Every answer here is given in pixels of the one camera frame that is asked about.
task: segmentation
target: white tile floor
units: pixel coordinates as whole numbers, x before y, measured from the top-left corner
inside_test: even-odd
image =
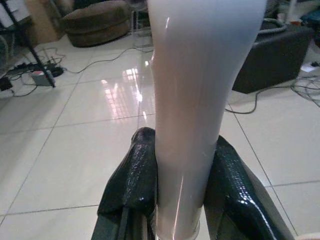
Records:
[[[63,37],[42,47],[58,48],[66,55],[62,66],[76,72],[114,58],[132,39],[75,48]],[[130,50],[79,74],[65,72],[54,89],[10,99],[0,93],[1,240],[91,238],[105,184],[132,134],[155,127],[150,59]],[[18,87],[19,94],[30,90]],[[252,97],[233,92],[228,107],[247,110]],[[319,133],[320,109],[288,89],[267,91],[255,113],[225,113],[222,121],[221,135],[266,186],[294,235],[320,232]],[[198,239],[209,239],[204,215]]]

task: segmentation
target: round ottoman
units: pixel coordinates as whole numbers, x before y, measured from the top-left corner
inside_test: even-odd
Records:
[[[73,46],[90,47],[127,34],[129,19],[128,4],[124,0],[111,0],[77,9],[62,21]]]

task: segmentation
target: metal stand leg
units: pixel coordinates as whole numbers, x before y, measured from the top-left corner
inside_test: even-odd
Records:
[[[6,0],[0,0],[0,3],[2,4],[4,10],[6,11],[6,13],[8,14],[8,16],[10,17],[10,19],[12,20],[18,34],[20,35],[21,39],[23,39],[23,41],[25,42],[26,46],[28,47],[28,49],[30,50],[30,52],[32,53],[33,57],[35,58],[36,62],[38,63],[41,71],[44,73],[46,79],[49,81],[50,85],[54,88],[55,87],[55,83],[52,81],[52,79],[50,78],[47,70],[45,69],[45,66],[42,64],[42,62],[40,61],[37,53],[35,52],[34,48],[32,47],[29,39],[27,38],[25,32],[22,30],[22,28],[20,27],[19,23],[17,22],[15,16],[12,14],[12,12],[10,11]]]

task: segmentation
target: cardboard box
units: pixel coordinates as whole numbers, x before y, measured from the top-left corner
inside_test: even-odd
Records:
[[[24,0],[31,18],[31,38],[37,44],[59,40],[65,33],[61,16],[50,0]]]

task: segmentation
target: frosted tube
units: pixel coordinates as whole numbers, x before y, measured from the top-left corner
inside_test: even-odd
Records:
[[[148,0],[161,240],[198,235],[227,96],[265,7],[266,0]]]

